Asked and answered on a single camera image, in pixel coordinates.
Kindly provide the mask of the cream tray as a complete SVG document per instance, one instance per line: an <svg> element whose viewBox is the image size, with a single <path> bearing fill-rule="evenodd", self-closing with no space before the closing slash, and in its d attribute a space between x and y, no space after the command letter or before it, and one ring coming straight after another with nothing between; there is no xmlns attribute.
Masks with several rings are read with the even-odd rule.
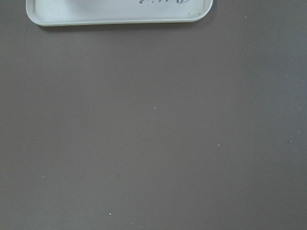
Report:
<svg viewBox="0 0 307 230"><path fill-rule="evenodd" d="M212 0L28 0L29 19L40 26L189 23L202 19Z"/></svg>

